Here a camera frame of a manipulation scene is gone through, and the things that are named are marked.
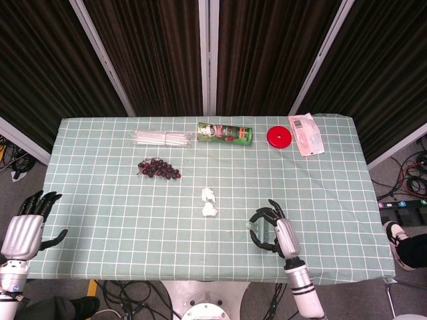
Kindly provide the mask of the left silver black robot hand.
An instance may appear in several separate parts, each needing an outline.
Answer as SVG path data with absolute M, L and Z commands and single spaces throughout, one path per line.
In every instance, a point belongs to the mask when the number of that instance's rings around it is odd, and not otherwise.
M 55 191 L 44 193 L 42 190 L 26 198 L 18 213 L 8 226 L 1 248 L 1 254 L 7 260 L 30 261 L 38 252 L 54 247 L 67 235 L 62 230 L 53 239 L 42 240 L 44 226 L 53 208 L 62 194 Z

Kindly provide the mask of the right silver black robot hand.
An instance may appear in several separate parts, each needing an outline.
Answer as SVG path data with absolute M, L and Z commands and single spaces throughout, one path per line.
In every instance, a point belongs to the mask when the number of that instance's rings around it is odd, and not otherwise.
M 301 251 L 296 232 L 281 206 L 272 199 L 268 202 L 272 207 L 262 207 L 247 222 L 247 228 L 253 243 L 260 249 L 277 253 L 281 258 L 295 259 Z M 269 226 L 275 233 L 274 242 L 266 239 Z

